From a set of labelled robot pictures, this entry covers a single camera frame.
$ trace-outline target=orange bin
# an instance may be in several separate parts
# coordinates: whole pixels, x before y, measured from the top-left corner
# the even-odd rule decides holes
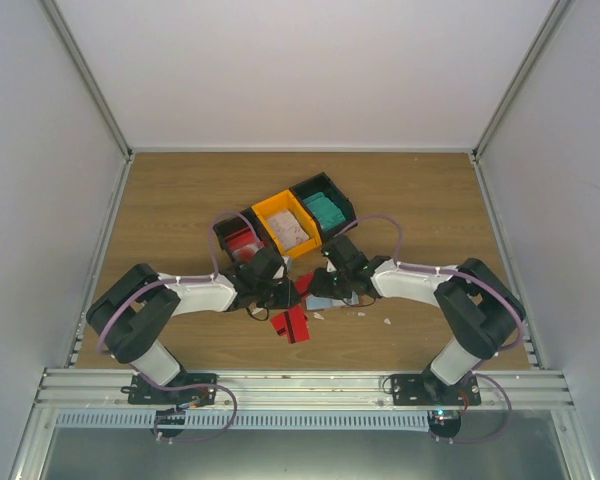
[[[276,244],[276,247],[278,247],[278,251],[281,255],[289,255],[291,258],[297,258],[315,248],[318,248],[322,244],[320,232],[318,231],[318,227],[316,227],[316,223],[313,221],[309,213],[302,207],[302,205],[300,205],[300,202],[298,202],[290,190],[285,190],[277,195],[274,195],[273,197],[267,198],[260,203],[256,203],[251,208],[262,225],[264,225],[264,228],[267,229],[269,235],[271,235],[271,239]],[[267,223],[267,219],[269,217],[272,217],[282,210],[288,210],[291,212],[298,220],[298,223],[302,229],[307,232],[307,235],[309,235],[309,240],[301,243],[300,245],[296,245],[288,251],[285,251],[282,248],[282,244],[276,238],[275,233]]]

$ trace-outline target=metal grate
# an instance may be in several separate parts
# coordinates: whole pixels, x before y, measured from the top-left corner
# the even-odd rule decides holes
[[[231,412],[192,410],[184,425],[160,428],[216,429],[227,423]],[[154,410],[63,409],[56,426],[63,428],[151,428]],[[426,412],[293,412],[244,411],[231,427],[240,430],[429,430]]]

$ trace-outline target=wooden tabletop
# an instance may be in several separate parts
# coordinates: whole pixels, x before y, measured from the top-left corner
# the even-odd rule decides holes
[[[468,257],[501,278],[498,256],[473,168],[461,154],[181,153],[136,157],[96,298],[137,263],[175,275],[211,272],[206,233],[214,215],[242,210],[320,172],[349,197],[358,216],[383,213],[404,229],[399,259],[451,265]],[[391,255],[393,225],[369,220],[350,232],[371,258]],[[222,266],[229,264],[214,243]],[[299,276],[324,265],[314,251],[294,261]],[[439,309],[382,299],[367,308],[309,312],[311,339],[289,345],[269,322],[244,311],[172,318],[160,340],[190,369],[417,370],[451,338]],[[96,354],[87,326],[78,368],[122,367]],[[522,347],[486,364],[526,369]]]

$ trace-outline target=purple cable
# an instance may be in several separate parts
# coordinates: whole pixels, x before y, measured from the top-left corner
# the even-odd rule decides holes
[[[191,385],[183,385],[180,387],[165,387],[163,385],[159,385],[159,384],[155,383],[153,380],[151,380],[149,377],[147,377],[143,373],[141,373],[140,376],[144,379],[145,382],[147,382],[153,388],[157,388],[158,390],[163,390],[165,392],[179,392],[182,390],[189,390],[192,388],[215,388],[215,389],[221,390],[221,391],[225,392],[227,395],[229,395],[229,397],[231,398],[231,401],[233,402],[233,411],[231,413],[231,417],[229,418],[229,421],[217,432],[212,433],[211,435],[207,435],[205,437],[182,438],[182,439],[177,439],[177,440],[170,438],[169,443],[197,443],[197,442],[205,442],[207,440],[217,438],[220,435],[222,435],[223,433],[225,433],[227,430],[229,430],[231,425],[233,425],[233,422],[235,422],[235,420],[236,420],[236,416],[238,415],[238,399],[236,398],[235,394],[230,389],[228,389],[227,387],[225,387],[223,385],[217,385],[215,383],[192,383]],[[156,436],[156,439],[158,441],[160,441],[160,435],[158,433],[159,420],[160,420],[160,418],[156,417],[156,421],[153,425],[153,433]]]
[[[258,234],[256,233],[255,228],[253,228],[253,225],[251,225],[251,222],[247,220],[246,217],[241,213],[227,210],[224,212],[220,212],[218,215],[213,217],[213,220],[211,220],[211,226],[209,227],[209,231],[207,232],[207,243],[209,244],[209,251],[211,252],[211,262],[213,263],[213,279],[216,279],[220,274],[220,268],[218,267],[218,259],[216,258],[216,251],[213,248],[213,226],[218,222],[218,220],[220,220],[226,215],[231,215],[232,217],[240,218],[244,223],[247,224],[247,227],[249,227],[249,230],[251,231],[255,239],[260,241],[260,237],[258,237]]]
[[[509,314],[513,317],[513,320],[516,322],[516,326],[518,327],[518,336],[516,337],[516,339],[510,344],[500,347],[499,351],[504,352],[506,350],[511,350],[512,348],[515,348],[522,343],[522,338],[524,335],[524,325],[522,324],[522,319],[520,318],[520,315],[518,315],[516,309],[513,308],[513,306],[509,302],[507,302],[507,300],[502,295],[500,295],[491,286],[487,285],[482,280],[474,277],[473,275],[469,275],[468,273],[460,272],[452,268],[438,268],[431,267],[429,265],[415,265],[409,263],[399,263],[398,268],[400,268],[401,270],[406,270],[408,272],[451,275],[454,277],[462,278],[464,280],[467,280],[468,282],[477,285],[482,290],[491,295],[493,298],[495,298],[500,304],[502,304],[502,306],[507,310],[507,312],[509,312]]]
[[[149,290],[153,290],[154,288],[163,286],[163,285],[173,285],[174,283],[205,283],[206,281],[210,281],[211,277],[209,275],[195,276],[195,277],[172,277],[166,278],[164,280],[157,280],[152,283],[148,283],[144,287],[140,288],[138,291],[134,292],[125,302],[120,305],[111,318],[107,322],[107,324],[102,329],[100,336],[98,337],[98,343],[96,344],[96,350],[98,353],[105,355],[107,352],[104,350],[104,342],[109,335],[109,332],[118,321],[120,316],[124,313],[124,311],[131,306],[133,302],[135,302],[139,297],[147,293]]]
[[[400,224],[398,222],[396,222],[389,215],[383,215],[381,213],[374,213],[371,215],[364,215],[362,217],[356,218],[353,222],[351,222],[346,227],[344,227],[342,230],[340,230],[338,233],[336,233],[336,235],[342,235],[343,233],[351,230],[353,227],[355,227],[361,221],[369,220],[371,218],[381,218],[383,220],[391,222],[398,229],[398,243],[396,244],[396,248],[393,251],[393,256],[391,257],[393,260],[393,263],[398,263],[398,254],[400,253],[400,248],[402,248],[402,227],[400,226]]]
[[[491,378],[488,375],[485,375],[483,373],[476,373],[475,376],[485,379],[486,381],[491,383],[494,387],[496,387],[500,391],[500,393],[502,394],[502,397],[504,398],[505,403],[507,404],[507,418],[505,419],[502,426],[495,433],[492,433],[491,435],[487,435],[486,437],[482,437],[482,438],[469,438],[466,440],[449,439],[449,443],[475,445],[477,443],[489,442],[491,440],[495,440],[496,438],[501,437],[504,434],[504,432],[506,432],[509,429],[509,427],[511,426],[513,407],[511,406],[511,399],[509,398],[509,395],[507,395],[507,392],[505,392],[504,388],[502,388],[502,385],[500,385],[498,382],[496,382],[493,378]],[[431,433],[431,436],[433,438],[435,438],[436,440],[440,439],[439,436],[434,435],[432,433]]]

